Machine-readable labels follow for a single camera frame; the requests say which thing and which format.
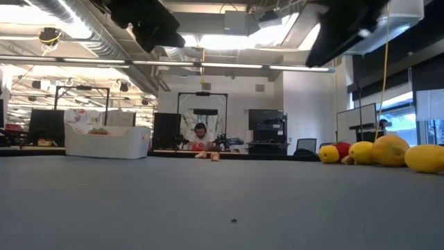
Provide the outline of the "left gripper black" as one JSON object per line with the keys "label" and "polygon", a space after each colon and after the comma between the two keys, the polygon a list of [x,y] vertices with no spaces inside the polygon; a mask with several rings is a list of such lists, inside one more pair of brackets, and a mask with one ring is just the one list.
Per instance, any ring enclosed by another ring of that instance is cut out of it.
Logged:
{"label": "left gripper black", "polygon": [[133,25],[137,43],[147,52],[156,46],[183,48],[179,21],[158,0],[90,0],[118,26]]}

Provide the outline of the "yellow toy lemon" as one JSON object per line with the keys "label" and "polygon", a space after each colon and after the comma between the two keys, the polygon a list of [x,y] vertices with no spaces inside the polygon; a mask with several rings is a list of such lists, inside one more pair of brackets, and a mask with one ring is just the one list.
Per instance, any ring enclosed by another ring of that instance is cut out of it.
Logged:
{"label": "yellow toy lemon", "polygon": [[349,156],[358,165],[371,165],[374,163],[373,159],[373,143],[362,141],[356,142],[349,148]]}
{"label": "yellow toy lemon", "polygon": [[417,172],[436,174],[444,172],[444,147],[423,144],[411,147],[404,155],[407,167]]}
{"label": "yellow toy lemon", "polygon": [[334,145],[326,145],[319,149],[318,156],[324,164],[334,164],[339,161],[340,155]]}

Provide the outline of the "long ceiling light strip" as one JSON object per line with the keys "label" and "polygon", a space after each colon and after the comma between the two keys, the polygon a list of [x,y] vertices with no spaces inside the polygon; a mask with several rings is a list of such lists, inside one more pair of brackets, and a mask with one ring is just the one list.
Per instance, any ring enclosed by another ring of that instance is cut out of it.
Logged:
{"label": "long ceiling light strip", "polygon": [[200,68],[224,68],[224,69],[257,69],[274,70],[286,72],[310,72],[310,73],[334,73],[333,67],[305,67],[300,65],[258,65],[240,64],[224,62],[189,62],[189,61],[169,61],[169,60],[113,60],[97,58],[63,58],[46,56],[12,56],[0,55],[0,62],[16,63],[24,65],[55,65],[56,63],[65,65],[92,65],[93,67],[128,67],[135,65],[166,66],[166,67],[200,67]]}

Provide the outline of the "black upright panel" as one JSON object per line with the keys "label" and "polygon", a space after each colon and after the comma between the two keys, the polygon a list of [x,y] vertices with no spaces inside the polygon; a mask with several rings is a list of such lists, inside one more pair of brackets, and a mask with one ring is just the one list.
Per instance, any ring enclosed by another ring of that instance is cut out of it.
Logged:
{"label": "black upright panel", "polygon": [[175,149],[176,136],[180,134],[181,116],[174,113],[154,114],[153,149]]}

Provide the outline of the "white board partition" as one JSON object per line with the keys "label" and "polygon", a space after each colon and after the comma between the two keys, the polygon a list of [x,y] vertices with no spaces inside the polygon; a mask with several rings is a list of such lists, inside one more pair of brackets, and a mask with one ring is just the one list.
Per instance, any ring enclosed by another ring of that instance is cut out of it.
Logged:
{"label": "white board partition", "polygon": [[357,141],[355,126],[361,128],[361,125],[377,122],[376,103],[338,112],[336,119],[337,140],[354,144]]}

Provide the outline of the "black ceiling device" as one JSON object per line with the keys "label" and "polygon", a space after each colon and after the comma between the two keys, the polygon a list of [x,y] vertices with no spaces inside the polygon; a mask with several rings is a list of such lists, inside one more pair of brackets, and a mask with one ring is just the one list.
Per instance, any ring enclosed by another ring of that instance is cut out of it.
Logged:
{"label": "black ceiling device", "polygon": [[47,46],[55,46],[62,36],[62,32],[56,28],[45,27],[37,36],[38,40]]}

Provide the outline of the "white printed cloth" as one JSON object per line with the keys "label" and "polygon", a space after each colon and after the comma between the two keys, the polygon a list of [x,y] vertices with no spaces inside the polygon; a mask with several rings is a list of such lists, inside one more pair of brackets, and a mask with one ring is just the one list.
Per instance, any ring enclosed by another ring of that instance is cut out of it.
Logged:
{"label": "white printed cloth", "polygon": [[69,109],[64,111],[64,122],[70,124],[86,124],[95,126],[135,126],[136,113],[122,110],[85,110]]}

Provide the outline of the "white plastic basket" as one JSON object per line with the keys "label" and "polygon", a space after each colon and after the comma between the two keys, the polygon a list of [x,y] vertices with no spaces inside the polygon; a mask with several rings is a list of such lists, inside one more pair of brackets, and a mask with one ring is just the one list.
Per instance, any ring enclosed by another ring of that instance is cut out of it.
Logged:
{"label": "white plastic basket", "polygon": [[[111,135],[90,135],[105,128]],[[69,156],[139,159],[147,156],[151,132],[144,127],[93,126],[65,123],[65,151]]]}

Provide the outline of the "red plush tomato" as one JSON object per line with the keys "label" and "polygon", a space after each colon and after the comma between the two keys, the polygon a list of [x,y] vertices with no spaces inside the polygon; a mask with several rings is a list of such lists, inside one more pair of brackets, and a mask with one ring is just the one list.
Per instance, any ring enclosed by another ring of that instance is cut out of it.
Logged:
{"label": "red plush tomato", "polygon": [[339,153],[339,161],[342,161],[346,156],[349,155],[349,149],[351,144],[347,142],[337,142],[334,144],[338,153]]}

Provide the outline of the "grey office chair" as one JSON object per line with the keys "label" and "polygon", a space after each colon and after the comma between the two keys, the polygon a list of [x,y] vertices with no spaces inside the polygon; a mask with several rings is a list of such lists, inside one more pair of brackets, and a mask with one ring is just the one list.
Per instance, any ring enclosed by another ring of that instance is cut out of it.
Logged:
{"label": "grey office chair", "polygon": [[316,145],[317,145],[316,138],[300,138],[297,141],[296,149],[297,150],[304,149],[316,153]]}

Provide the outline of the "large orange-yellow toy lemon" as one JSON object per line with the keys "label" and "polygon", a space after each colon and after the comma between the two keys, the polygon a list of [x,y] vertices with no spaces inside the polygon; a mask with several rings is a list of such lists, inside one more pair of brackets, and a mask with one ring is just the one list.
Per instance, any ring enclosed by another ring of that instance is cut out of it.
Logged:
{"label": "large orange-yellow toy lemon", "polygon": [[373,160],[385,167],[404,167],[404,155],[409,148],[409,144],[397,135],[384,135],[373,143]]}

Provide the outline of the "silver ventilation duct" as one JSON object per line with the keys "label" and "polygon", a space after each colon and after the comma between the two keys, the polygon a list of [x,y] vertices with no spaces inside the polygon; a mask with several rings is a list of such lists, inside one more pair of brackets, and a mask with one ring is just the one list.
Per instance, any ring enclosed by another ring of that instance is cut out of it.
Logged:
{"label": "silver ventilation duct", "polygon": [[[25,0],[31,6],[56,18],[63,31],[100,59],[129,59],[130,55],[105,29],[104,25],[87,9],[81,0]],[[134,65],[119,68],[141,91],[156,95],[159,91],[169,91],[161,79],[144,73]]]}

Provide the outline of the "black metal frame rig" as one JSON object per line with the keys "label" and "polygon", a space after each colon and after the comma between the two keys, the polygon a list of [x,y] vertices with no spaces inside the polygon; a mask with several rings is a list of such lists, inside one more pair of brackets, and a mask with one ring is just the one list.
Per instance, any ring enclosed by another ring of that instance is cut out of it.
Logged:
{"label": "black metal frame rig", "polygon": [[79,91],[87,91],[87,90],[105,90],[106,91],[106,102],[105,102],[105,117],[103,120],[103,125],[107,125],[108,122],[108,108],[109,108],[109,101],[110,101],[110,88],[108,87],[92,87],[92,86],[86,86],[86,85],[77,85],[77,86],[56,86],[55,87],[55,99],[54,99],[54,106],[53,109],[57,110],[58,109],[58,99],[59,97],[59,90],[60,89],[66,89],[66,90],[70,90],[70,89],[76,89]]}
{"label": "black metal frame rig", "polygon": [[213,151],[229,150],[226,140],[228,123],[228,94],[179,92],[176,112],[181,116],[180,134],[184,139],[194,132],[197,123],[204,123],[215,137]]}

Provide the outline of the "black aluminium table frame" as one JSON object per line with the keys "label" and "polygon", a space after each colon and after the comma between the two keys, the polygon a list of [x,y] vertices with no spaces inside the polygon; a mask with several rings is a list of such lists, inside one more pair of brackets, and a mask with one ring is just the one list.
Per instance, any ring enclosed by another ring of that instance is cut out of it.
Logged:
{"label": "black aluminium table frame", "polygon": [[[196,151],[148,151],[147,156],[161,158],[194,158]],[[0,157],[16,156],[66,156],[62,148],[55,147],[31,147],[30,149],[20,149],[12,147],[0,147]],[[284,156],[284,155],[258,155],[239,154],[235,152],[220,152],[220,159],[224,160],[278,160],[278,161],[299,161],[299,162],[320,162],[318,156]]]}

